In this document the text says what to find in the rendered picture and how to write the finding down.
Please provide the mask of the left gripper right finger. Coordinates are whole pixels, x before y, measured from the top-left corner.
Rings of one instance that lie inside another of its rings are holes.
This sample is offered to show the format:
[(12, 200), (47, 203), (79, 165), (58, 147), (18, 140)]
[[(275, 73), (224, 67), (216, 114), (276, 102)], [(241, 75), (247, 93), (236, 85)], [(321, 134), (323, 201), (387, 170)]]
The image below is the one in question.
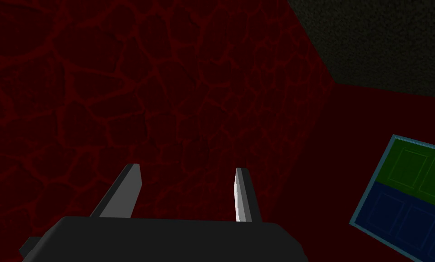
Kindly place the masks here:
[(247, 168), (236, 168), (233, 191), (236, 221), (262, 222), (253, 182)]

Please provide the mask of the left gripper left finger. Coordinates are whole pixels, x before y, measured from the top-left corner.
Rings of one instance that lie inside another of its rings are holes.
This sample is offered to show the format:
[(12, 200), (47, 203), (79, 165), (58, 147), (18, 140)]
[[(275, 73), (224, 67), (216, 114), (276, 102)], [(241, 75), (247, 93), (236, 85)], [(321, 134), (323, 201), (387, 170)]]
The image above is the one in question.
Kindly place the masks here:
[(127, 164), (90, 217), (131, 218), (141, 187), (140, 165)]

